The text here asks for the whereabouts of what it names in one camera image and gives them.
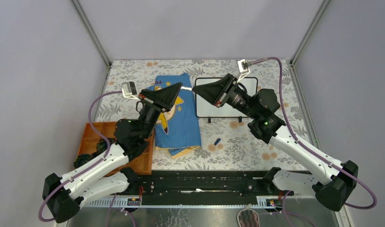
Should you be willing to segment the white whiteboard marker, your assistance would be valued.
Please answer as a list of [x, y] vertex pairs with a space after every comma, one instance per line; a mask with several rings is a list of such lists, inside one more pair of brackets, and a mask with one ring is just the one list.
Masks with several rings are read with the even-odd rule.
[[184, 87], [184, 86], [182, 86], [181, 89], [182, 89], [182, 90], [187, 90], [187, 91], [192, 91], [192, 88], [191, 88], [191, 87]]

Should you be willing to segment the black framed whiteboard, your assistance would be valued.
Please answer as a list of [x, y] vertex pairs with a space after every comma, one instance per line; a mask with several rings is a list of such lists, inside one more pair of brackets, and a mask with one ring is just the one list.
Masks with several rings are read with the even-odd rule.
[[[247, 93], [252, 96], [258, 91], [258, 79], [255, 77], [245, 77], [241, 84], [246, 88]], [[198, 118], [247, 118], [240, 111], [225, 104], [223, 107], [217, 108], [204, 100], [201, 96], [195, 95], [196, 98], [196, 116]]]

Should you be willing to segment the blue marker cap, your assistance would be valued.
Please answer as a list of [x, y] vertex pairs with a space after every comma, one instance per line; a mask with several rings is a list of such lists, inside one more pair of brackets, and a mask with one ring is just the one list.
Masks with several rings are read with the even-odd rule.
[[214, 142], [214, 145], [217, 145], [220, 141], [221, 141], [221, 139], [218, 138], [218, 139]]

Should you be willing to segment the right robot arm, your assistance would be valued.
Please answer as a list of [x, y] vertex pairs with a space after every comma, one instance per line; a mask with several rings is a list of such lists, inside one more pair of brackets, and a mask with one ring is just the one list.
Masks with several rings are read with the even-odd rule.
[[228, 104], [250, 117], [248, 127], [255, 138], [282, 150], [311, 173], [295, 174], [273, 167], [263, 181], [267, 194], [279, 190], [303, 193], [329, 210], [340, 211], [357, 185], [352, 177], [358, 176], [358, 165], [333, 158], [296, 135], [275, 114], [280, 104], [273, 89], [263, 88], [250, 96], [239, 85], [236, 77], [227, 74], [216, 82], [194, 86], [192, 91], [217, 108]]

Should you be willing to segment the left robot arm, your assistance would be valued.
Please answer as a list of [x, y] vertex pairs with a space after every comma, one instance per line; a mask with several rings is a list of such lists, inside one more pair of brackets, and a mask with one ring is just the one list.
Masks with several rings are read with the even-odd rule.
[[110, 177], [106, 174], [143, 153], [160, 114], [171, 110], [182, 86], [178, 82], [160, 90], [141, 90], [137, 98], [143, 105], [139, 117], [116, 122], [113, 144], [104, 138], [107, 149], [103, 153], [66, 174], [48, 175], [44, 180], [39, 220], [63, 223], [96, 199], [123, 191], [134, 194], [139, 183], [131, 168], [123, 168]]

